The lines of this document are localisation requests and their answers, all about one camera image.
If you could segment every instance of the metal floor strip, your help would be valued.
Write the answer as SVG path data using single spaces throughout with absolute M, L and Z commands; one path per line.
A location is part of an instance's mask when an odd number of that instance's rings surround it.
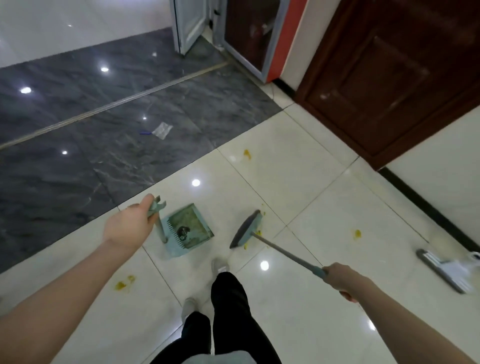
M 118 101 L 115 101 L 115 102 L 112 102 L 110 104 L 107 104 L 107 105 L 104 105 L 102 107 L 99 107 L 97 109 L 94 109 L 92 111 L 88 111 L 88 112 L 84 112 L 83 114 L 80 114 L 80 115 L 77 115 L 77 116 L 74 116 L 72 118 L 69 118 L 67 120 L 64 120 L 64 121 L 60 121 L 56 124 L 53 124 L 53 125 L 50 125 L 50 126 L 47 126 L 43 129 L 39 129 L 33 133 L 30 133 L 30 134 L 27 134 L 27 135 L 24 135 L 20 138 L 17 138 L 17 139 L 13 139 L 12 141 L 9 141 L 9 142 L 6 142 L 6 143 L 3 143 L 0 145 L 0 150 L 3 150 L 5 148 L 8 148 L 10 146 L 14 146 L 16 144 L 19 144 L 21 142 L 25 142 L 27 140 L 30 140 L 30 139 L 33 139 L 35 138 L 36 136 L 39 136 L 39 135 L 42 135 L 42 134 L 45 134 L 45 133 L 48 133 L 48 132 L 51 132 L 52 130 L 56 130 L 56 129 L 59 129 L 59 128 L 62 128 L 64 126 L 67 126 L 67 125 L 70 125 L 76 121 L 79 121 L 79 120 L 83 120 L 85 118 L 89 118 L 95 114 L 98 114 L 98 113 L 101 113 L 101 112 L 104 112 L 104 111 L 107 111 L 111 108 L 114 108 L 116 106 L 119 106 L 119 105 L 122 105 L 122 104 L 125 104 L 129 101 L 133 101 L 133 100 L 136 100 L 138 98 L 141 98 L 143 96 L 146 96 L 146 95 L 149 95 L 149 94 L 152 94 L 154 92 L 157 92 L 157 91 L 160 91 L 160 90 L 163 90 L 167 87 L 170 87 L 170 86 L 173 86 L 173 85 L 176 85 L 176 84 L 179 84 L 180 82 L 183 82 L 183 81 L 186 81 L 186 80 L 190 80 L 192 78 L 195 78 L 197 76 L 200 76 L 202 74 L 205 74 L 205 73 L 208 73 L 208 72 L 211 72 L 211 71 L 214 71 L 214 70 L 217 70 L 219 68 L 222 68 L 222 67 L 225 67 L 226 65 L 228 65 L 229 63 L 228 62 L 222 62 L 222 63 L 219 63 L 219 64 L 216 64 L 215 66 L 212 66 L 212 67 L 208 67 L 208 68 L 204 68 L 203 70 L 200 70 L 200 71 L 197 71 L 197 72 L 194 72 L 194 73 L 191 73 L 191 74 L 188 74 L 186 76 L 183 76 L 181 78 L 177 78 L 176 80 L 173 80 L 173 81 L 170 81 L 170 82 L 166 82 L 164 84 L 161 84 L 160 86 L 156 86 L 156 87 L 153 87 L 153 88 L 150 88 L 146 91 L 143 91 L 143 92 L 140 92 L 138 94 L 135 94 L 135 95 L 132 95 L 132 96 L 129 96 L 129 97 L 126 97 L 126 98 L 123 98 L 121 100 L 118 100 Z

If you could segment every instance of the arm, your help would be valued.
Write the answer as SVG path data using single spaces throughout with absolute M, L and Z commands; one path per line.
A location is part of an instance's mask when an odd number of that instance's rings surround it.
M 0 318 L 0 362 L 53 360 L 103 286 L 152 231 L 158 218 L 147 218 L 153 199 L 149 194 L 139 205 L 111 216 L 93 253 Z
M 349 266 L 334 263 L 324 267 L 325 282 L 342 296 L 358 302 L 399 364 L 475 364 L 438 331 L 428 326 L 370 279 Z

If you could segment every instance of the black pants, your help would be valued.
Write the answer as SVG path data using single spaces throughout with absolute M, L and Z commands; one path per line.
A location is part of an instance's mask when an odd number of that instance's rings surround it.
M 247 294 L 229 272 L 220 273 L 212 286 L 215 309 L 213 338 L 215 354 L 237 350 L 248 352 L 257 364 L 279 364 L 280 359 L 248 306 Z M 197 354 L 210 354 L 210 320 L 200 312 L 187 317 L 181 338 L 162 350 L 152 364 L 180 364 Z

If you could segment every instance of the gray sneaker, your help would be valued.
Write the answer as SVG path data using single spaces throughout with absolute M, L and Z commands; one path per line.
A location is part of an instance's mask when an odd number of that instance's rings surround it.
M 185 302 L 183 303 L 183 308 L 182 308 L 182 311 L 181 311 L 181 321 L 183 324 L 185 324 L 185 320 L 187 319 L 188 315 L 194 313 L 198 311 L 198 303 L 197 301 L 192 298 L 192 297 L 189 297 L 185 300 Z
M 216 278 L 219 273 L 230 272 L 230 267 L 228 266 L 228 263 L 222 258 L 215 258 L 214 260 L 212 260 L 212 272 L 214 278 Z

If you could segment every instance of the wooden door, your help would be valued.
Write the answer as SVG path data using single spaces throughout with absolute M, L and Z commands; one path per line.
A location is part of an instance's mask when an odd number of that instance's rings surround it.
M 479 25 L 476 0 L 342 0 L 295 99 L 379 169 L 480 104 Z

